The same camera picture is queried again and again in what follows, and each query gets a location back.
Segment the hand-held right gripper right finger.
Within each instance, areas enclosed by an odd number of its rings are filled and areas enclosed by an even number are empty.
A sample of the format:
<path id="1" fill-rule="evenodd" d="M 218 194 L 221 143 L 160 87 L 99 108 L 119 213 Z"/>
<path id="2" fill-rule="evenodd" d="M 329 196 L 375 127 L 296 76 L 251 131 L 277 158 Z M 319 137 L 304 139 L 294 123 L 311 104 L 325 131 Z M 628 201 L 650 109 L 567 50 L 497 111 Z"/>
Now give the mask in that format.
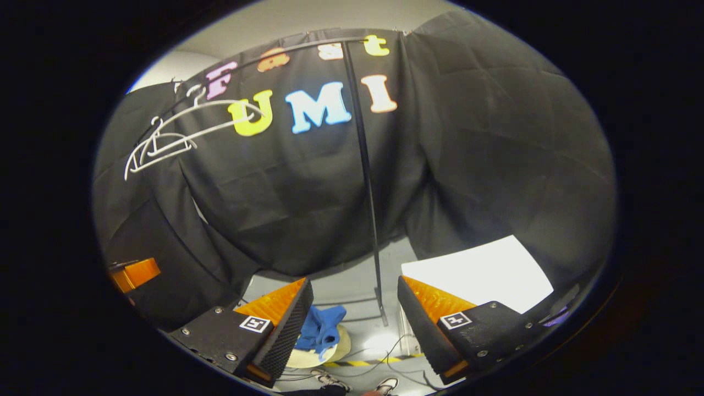
<path id="1" fill-rule="evenodd" d="M 549 329 L 498 301 L 473 304 L 407 276 L 398 277 L 397 296 L 425 358 L 445 385 L 490 372 Z"/>

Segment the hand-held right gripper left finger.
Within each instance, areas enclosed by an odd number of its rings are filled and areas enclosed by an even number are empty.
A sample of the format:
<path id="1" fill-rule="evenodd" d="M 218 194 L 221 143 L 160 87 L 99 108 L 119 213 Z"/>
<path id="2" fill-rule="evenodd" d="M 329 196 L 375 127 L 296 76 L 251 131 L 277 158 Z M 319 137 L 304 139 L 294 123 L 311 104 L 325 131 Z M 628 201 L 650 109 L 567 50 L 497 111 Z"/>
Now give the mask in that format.
<path id="1" fill-rule="evenodd" d="M 313 301 L 309 279 L 300 278 L 242 306 L 211 308 L 168 338 L 220 371 L 271 388 L 286 368 Z"/>

